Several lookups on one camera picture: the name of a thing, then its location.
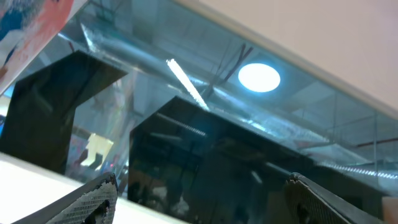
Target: exposed ceiling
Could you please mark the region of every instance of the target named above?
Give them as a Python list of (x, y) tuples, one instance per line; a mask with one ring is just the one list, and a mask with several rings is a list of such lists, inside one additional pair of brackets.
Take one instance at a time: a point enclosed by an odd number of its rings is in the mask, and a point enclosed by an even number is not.
[[(133, 67), (140, 68), (141, 72), (136, 70), (123, 79), (123, 92), (120, 94), (124, 102), (131, 100), (132, 93), (138, 96), (134, 97), (131, 107), (134, 112), (130, 111), (138, 119), (131, 124), (134, 126), (175, 95), (192, 100), (172, 73), (163, 70), (167, 67), (157, 68), (157, 71), (164, 72), (161, 75), (145, 69), (151, 66), (148, 65), (151, 60), (155, 60), (157, 65), (174, 58), (211, 105), (213, 112), (232, 122), (321, 161), (346, 165), (377, 159), (398, 162), (398, 141), (389, 140), (398, 136), (396, 121), (381, 114), (377, 114), (375, 119), (374, 109), (326, 86), (270, 52), (253, 46), (171, 1), (90, 2), (84, 13), (71, 21), (62, 34), (46, 46), (21, 77), (73, 50), (97, 50), (96, 56), (104, 55), (105, 60), (130, 72)], [(90, 40), (87, 30), (81, 29), (81, 24), (96, 34), (93, 39)], [(108, 40), (114, 44), (107, 45)], [(233, 68), (239, 61), (243, 46), (245, 52), (251, 47), (252, 51), (241, 61), (241, 65), (249, 62), (271, 65), (281, 75), (277, 89), (253, 93), (239, 83), (236, 72), (239, 69), (233, 71)], [(114, 105), (116, 90), (117, 84), (110, 86), (98, 98), (108, 106)], [(116, 118), (110, 118), (107, 112), (99, 115), (100, 120), (107, 122), (95, 124), (94, 120), (89, 121), (89, 117), (98, 114), (93, 104), (94, 99), (78, 108), (76, 114), (80, 115), (76, 116), (75, 124), (112, 141), (120, 138), (122, 134), (109, 130), (109, 124)], [(377, 145), (376, 153), (374, 139), (386, 141)]]

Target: poster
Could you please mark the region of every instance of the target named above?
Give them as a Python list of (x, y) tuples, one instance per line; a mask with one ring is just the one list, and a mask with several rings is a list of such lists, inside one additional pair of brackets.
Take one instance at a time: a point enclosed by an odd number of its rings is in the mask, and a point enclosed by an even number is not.
[(0, 0), (0, 95), (87, 0)]

